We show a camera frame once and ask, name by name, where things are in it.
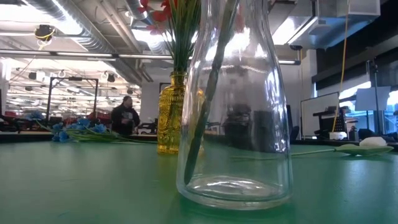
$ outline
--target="bottle neck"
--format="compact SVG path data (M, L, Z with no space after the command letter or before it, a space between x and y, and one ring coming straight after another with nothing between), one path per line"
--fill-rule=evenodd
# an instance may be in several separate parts
M187 80L187 73L186 72L172 72L170 75L172 80L172 85L179 86L185 85Z

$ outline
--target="desk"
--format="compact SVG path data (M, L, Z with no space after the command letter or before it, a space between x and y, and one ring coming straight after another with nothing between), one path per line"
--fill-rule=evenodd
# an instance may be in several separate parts
M398 154L293 159L294 196L269 210L195 204L175 187L177 156L155 145L0 144L0 223L398 223ZM330 146L292 146L303 152Z

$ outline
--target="dark jacket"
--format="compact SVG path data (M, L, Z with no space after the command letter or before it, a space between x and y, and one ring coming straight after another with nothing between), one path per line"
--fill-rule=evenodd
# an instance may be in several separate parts
M131 135L132 129L140 123L137 112L132 108L123 105L112 110L112 130L122 135ZM122 119L129 119L128 124L122 124Z

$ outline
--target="flower stem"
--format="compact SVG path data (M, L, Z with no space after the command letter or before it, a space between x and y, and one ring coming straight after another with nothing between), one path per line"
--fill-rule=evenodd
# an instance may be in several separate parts
M201 105L200 115L195 128L193 139L188 152L187 163L185 164L184 182L187 185L193 176L193 171L197 163L197 157L201 144L201 138L205 130L206 122L210 112L211 101L213 100L216 86L218 82L218 73L220 72L221 64L224 60L225 47L231 39L231 29L233 26L236 9L239 0L228 0L225 5L223 21L221 23L220 36L218 37L218 44L216 55L213 59L212 69L207 81L207 88L205 93L205 100Z
M318 151L312 151L312 152L298 152L298 153L292 153L291 156L302 156L302 155L317 154L317 153L324 153L324 152L336 152L336 149L324 149L324 150L318 150ZM246 157L246 156L232 156L231 158L236 159L236 160L242 159L242 160L257 160L257 161L277 159L277 157L256 158L256 157Z
M292 153L292 156L301 156L301 155L309 155L309 154L316 154L316 153L323 153L323 152L335 152L336 149L324 149L324 150L318 150L318 151L312 151L312 152L298 152L298 153Z

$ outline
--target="bottle base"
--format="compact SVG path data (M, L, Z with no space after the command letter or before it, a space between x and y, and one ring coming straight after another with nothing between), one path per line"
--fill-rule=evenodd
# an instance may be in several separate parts
M201 176L178 186L186 198L202 205L230 210L260 210L287 202L290 193L274 184L226 175Z
M158 144L157 145L157 153L158 154L178 154L178 148L170 147L170 146L163 145L163 144Z

